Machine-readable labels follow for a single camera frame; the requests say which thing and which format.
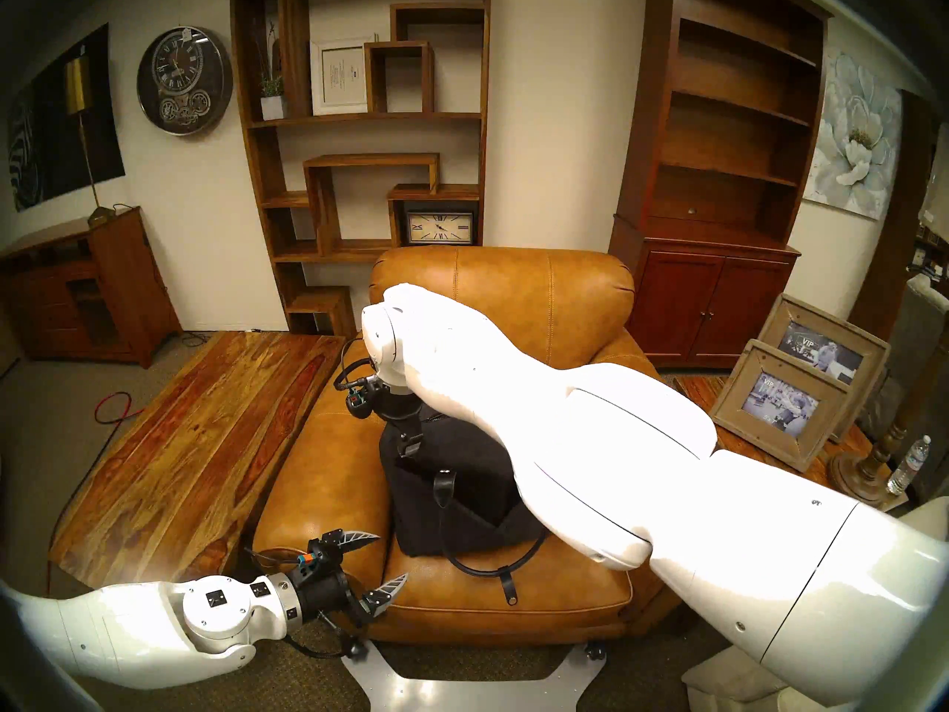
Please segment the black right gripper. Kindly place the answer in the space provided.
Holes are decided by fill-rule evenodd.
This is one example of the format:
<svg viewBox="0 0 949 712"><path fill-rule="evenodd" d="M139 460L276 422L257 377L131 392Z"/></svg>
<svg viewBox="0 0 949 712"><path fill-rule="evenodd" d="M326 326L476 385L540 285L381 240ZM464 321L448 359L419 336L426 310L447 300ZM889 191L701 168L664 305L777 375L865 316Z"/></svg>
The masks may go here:
<svg viewBox="0 0 949 712"><path fill-rule="evenodd" d="M399 438L400 458L416 458L420 452L424 435L421 435L420 411L423 401L409 392L400 395L383 391L380 395L380 418L395 429Z"/></svg>

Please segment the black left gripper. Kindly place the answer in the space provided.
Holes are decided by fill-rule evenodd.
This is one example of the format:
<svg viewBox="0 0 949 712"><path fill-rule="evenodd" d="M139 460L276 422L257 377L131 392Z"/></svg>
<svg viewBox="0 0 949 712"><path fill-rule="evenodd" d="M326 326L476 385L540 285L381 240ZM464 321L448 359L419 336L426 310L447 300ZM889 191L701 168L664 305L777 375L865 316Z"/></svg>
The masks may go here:
<svg viewBox="0 0 949 712"><path fill-rule="evenodd" d="M363 531L335 529L327 532L327 557L342 559L346 553L358 551L380 540L376 534ZM355 626L366 626L371 618L379 618L403 589L408 573L392 578L374 590L359 597L340 569L313 571L298 566L296 569L296 597L303 624L318 619L320 614L343 612Z"/></svg>

